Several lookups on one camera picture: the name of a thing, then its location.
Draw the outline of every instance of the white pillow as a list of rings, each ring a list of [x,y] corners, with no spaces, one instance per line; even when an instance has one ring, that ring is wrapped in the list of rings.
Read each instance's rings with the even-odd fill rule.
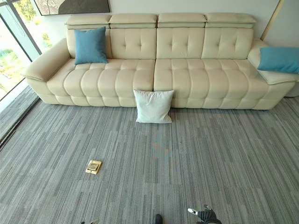
[[[171,123],[168,111],[174,91],[133,90],[137,104],[137,120],[140,123]]]

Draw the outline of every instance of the sofa armrest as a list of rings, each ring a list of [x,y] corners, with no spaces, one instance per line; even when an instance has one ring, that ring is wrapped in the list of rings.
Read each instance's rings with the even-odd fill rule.
[[[70,59],[66,39],[60,40],[48,51],[41,54],[26,69],[24,77],[38,81],[48,81]]]
[[[248,54],[248,61],[257,68],[260,64],[260,48],[268,47],[268,45],[259,40],[254,39],[251,50]],[[257,70],[259,74],[266,80],[269,85],[277,83],[287,83],[287,82],[296,82],[299,80],[299,74],[297,73],[285,73],[285,72],[276,72],[276,71],[261,71]]]

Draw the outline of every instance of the throw pillow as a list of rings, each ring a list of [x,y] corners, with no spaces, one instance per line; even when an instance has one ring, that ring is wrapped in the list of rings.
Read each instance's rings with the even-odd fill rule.
[[[75,64],[108,63],[105,54],[106,27],[93,30],[75,30]]]
[[[261,62],[258,70],[288,73],[299,72],[299,48],[268,47],[260,48]]]
[[[133,90],[137,105],[137,120],[140,123],[171,123],[168,111],[174,91]]]

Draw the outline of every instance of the gray carpet tile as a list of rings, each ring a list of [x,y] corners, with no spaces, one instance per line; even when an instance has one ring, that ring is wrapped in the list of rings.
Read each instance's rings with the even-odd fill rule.
[[[39,97],[29,86],[0,112],[0,142]]]
[[[0,223],[194,224],[209,204],[224,224],[298,223],[299,97],[273,110],[136,108],[39,101],[0,152]],[[85,168],[103,161],[97,175]]]

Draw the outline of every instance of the headrest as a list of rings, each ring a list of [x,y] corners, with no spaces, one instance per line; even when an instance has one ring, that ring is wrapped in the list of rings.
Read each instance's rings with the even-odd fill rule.
[[[114,14],[109,21],[110,28],[155,28],[155,14]]]
[[[111,15],[73,15],[66,21],[67,29],[97,29],[110,28]]]
[[[205,27],[205,22],[201,13],[161,13],[158,28]]]
[[[256,20],[245,13],[207,13],[206,27],[253,28]]]

